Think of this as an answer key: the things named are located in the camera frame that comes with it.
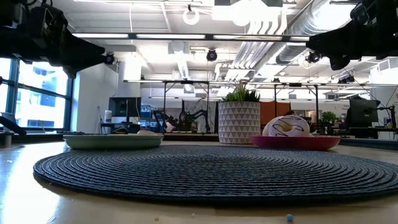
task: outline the white bottle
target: white bottle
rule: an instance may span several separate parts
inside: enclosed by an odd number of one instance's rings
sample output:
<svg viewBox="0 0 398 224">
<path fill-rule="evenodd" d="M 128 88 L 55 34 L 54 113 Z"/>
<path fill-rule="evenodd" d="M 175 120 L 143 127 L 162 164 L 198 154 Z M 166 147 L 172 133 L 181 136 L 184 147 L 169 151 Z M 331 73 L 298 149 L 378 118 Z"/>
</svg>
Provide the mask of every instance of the white bottle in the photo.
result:
<svg viewBox="0 0 398 224">
<path fill-rule="evenodd" d="M 104 120 L 105 123 L 112 123 L 112 111 L 106 110 L 104 117 L 105 117 L 105 120 Z"/>
</svg>

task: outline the white donut plush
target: white donut plush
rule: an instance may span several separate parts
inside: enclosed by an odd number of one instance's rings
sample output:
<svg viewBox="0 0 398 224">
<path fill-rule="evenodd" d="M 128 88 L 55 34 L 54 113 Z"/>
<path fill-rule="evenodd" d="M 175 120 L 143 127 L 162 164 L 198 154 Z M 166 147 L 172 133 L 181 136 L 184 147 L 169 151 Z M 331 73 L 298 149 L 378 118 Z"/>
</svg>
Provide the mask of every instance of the white donut plush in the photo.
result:
<svg viewBox="0 0 398 224">
<path fill-rule="evenodd" d="M 276 118 L 270 120 L 270 121 L 267 123 L 267 125 L 264 127 L 264 129 L 262 130 L 262 135 L 263 135 L 263 136 L 268 136 L 268 129 L 269 129 L 269 127 L 270 127 L 270 124 L 272 124 L 276 119 L 279 119 L 279 118 L 281 118 L 281 117 L 282 117 L 282 116 L 279 116 L 279 117 L 276 117 Z"/>
<path fill-rule="evenodd" d="M 263 135 L 282 137 L 309 137 L 310 126 L 307 121 L 296 115 L 281 116 L 271 120 L 264 128 Z"/>
</svg>

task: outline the dark blue placemat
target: dark blue placemat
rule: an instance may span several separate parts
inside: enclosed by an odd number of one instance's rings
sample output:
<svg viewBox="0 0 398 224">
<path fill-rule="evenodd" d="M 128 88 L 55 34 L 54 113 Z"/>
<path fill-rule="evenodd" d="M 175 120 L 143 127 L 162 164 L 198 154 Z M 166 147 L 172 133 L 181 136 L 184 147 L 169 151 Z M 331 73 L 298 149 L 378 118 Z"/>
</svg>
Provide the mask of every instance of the dark blue placemat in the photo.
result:
<svg viewBox="0 0 398 224">
<path fill-rule="evenodd" d="M 398 166 L 317 151 L 161 146 L 72 151 L 40 160 L 53 184 L 113 197 L 208 205 L 339 202 L 398 190 Z"/>
</svg>

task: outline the table surface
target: table surface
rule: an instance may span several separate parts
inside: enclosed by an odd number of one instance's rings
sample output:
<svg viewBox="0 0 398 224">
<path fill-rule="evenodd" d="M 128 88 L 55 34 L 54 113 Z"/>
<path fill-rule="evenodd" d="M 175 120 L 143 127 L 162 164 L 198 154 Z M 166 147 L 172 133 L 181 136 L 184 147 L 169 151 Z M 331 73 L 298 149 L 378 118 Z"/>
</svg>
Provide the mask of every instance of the table surface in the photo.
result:
<svg viewBox="0 0 398 224">
<path fill-rule="evenodd" d="M 0 223 L 286 223 L 288 213 L 294 215 L 295 224 L 398 223 L 398 195 L 333 206 L 225 209 L 137 203 L 40 185 L 32 176 L 34 163 L 67 150 L 62 142 L 0 149 Z M 332 151 L 398 164 L 397 151 L 349 146 Z"/>
</svg>

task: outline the potted plant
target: potted plant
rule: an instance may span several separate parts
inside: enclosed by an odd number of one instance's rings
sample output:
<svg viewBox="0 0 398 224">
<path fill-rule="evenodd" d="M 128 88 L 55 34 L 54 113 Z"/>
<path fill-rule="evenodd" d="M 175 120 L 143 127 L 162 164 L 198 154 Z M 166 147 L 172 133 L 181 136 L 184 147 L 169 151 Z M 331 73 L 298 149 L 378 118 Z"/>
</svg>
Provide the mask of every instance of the potted plant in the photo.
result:
<svg viewBox="0 0 398 224">
<path fill-rule="evenodd" d="M 218 108 L 218 136 L 220 143 L 250 144 L 250 136 L 261 132 L 260 96 L 247 90 L 239 82 Z"/>
<path fill-rule="evenodd" d="M 333 135 L 334 130 L 333 130 L 333 125 L 335 124 L 335 121 L 337 120 L 337 116 L 330 111 L 323 112 L 322 113 L 322 119 L 319 120 L 320 125 L 320 134 L 329 134 Z"/>
</svg>

